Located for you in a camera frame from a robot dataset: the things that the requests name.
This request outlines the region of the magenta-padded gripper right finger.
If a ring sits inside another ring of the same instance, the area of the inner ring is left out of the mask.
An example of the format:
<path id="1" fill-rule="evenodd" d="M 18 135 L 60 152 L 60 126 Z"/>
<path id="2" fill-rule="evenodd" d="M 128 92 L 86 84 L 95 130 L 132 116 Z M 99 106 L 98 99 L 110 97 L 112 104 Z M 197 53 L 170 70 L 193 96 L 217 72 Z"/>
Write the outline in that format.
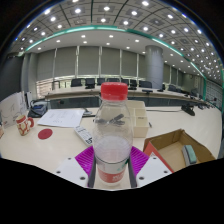
<path id="1" fill-rule="evenodd" d="M 173 170 L 154 148 L 149 154 L 145 154 L 136 147 L 132 147 L 128 170 L 132 188 L 146 186 L 173 173 Z"/>

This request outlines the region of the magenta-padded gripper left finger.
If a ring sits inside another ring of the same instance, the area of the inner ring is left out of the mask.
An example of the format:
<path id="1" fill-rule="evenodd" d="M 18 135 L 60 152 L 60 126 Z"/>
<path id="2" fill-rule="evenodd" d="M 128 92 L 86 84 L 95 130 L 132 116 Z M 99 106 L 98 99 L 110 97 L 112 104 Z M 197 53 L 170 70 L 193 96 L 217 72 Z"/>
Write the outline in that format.
<path id="1" fill-rule="evenodd" d="M 93 188 L 96 175 L 96 160 L 93 147 L 88 147 L 75 157 L 65 159 L 55 175 L 84 188 Z"/>

